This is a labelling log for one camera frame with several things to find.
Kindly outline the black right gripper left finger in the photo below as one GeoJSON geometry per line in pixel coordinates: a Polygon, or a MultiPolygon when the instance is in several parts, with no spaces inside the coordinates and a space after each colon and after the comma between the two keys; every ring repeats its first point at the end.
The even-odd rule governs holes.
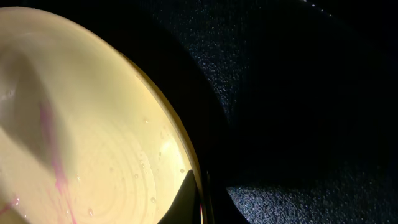
{"type": "Polygon", "coordinates": [[[190,170],[159,224],[200,224],[200,204],[195,176],[190,170]]]}

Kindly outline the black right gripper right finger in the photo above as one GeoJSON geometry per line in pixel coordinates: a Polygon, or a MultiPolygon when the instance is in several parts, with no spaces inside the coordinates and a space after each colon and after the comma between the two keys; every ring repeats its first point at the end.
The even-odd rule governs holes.
{"type": "Polygon", "coordinates": [[[226,188],[208,172],[205,176],[205,207],[207,223],[249,223],[233,203],[226,188]]]}

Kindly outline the yellow plate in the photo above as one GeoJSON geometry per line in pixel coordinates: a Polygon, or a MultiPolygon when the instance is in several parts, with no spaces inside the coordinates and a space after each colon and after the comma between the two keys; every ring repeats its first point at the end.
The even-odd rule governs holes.
{"type": "Polygon", "coordinates": [[[133,62],[64,17],[1,9],[2,223],[159,223],[190,170],[201,202],[190,138],[133,62]]]}

